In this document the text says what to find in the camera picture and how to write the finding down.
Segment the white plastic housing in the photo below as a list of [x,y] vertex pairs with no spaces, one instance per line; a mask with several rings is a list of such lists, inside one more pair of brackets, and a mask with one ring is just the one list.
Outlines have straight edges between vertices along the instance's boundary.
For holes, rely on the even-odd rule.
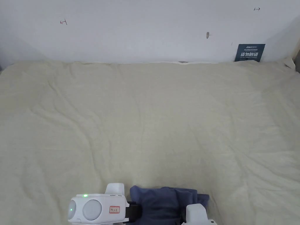
[[186,207],[186,221],[182,225],[217,225],[214,220],[207,218],[206,210],[201,204],[192,204]]
[[[105,224],[123,222],[125,221],[126,206],[129,205],[125,196],[118,194],[88,194],[87,196],[84,194],[78,194],[71,200],[76,203],[75,214],[73,218],[68,220],[73,224]],[[84,217],[83,208],[89,200],[96,200],[101,204],[101,207],[99,208],[99,211],[101,211],[100,215],[94,220],[88,220]],[[90,210],[88,211],[89,216],[93,213],[97,215],[98,208],[96,207],[97,209],[95,210],[94,206],[95,205],[93,204],[91,208],[94,212],[90,212]]]

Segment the sign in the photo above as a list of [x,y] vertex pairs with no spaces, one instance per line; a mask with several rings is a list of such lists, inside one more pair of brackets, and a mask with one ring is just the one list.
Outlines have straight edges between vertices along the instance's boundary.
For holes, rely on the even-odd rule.
[[109,213],[120,213],[120,207],[119,206],[109,207]]
[[266,44],[239,44],[235,62],[255,60],[260,61]]

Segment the dark blue sign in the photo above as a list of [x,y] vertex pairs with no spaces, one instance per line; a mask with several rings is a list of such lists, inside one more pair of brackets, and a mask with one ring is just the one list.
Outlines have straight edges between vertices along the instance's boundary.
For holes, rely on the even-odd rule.
[[255,60],[260,61],[266,44],[239,44],[235,62]]

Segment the wall mark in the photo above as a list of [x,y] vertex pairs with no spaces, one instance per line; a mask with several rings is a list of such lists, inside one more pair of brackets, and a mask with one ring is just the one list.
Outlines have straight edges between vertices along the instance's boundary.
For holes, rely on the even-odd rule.
[[64,19],[64,21],[60,21],[60,24],[64,24],[64,23],[66,23],[67,25],[66,19]]

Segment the bed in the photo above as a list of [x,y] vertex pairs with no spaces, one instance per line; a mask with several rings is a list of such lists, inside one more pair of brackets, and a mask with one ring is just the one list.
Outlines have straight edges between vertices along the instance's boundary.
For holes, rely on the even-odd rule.
[[300,74],[235,63],[24,61],[0,75],[1,224],[68,224],[108,183],[210,195],[219,225],[299,224]]

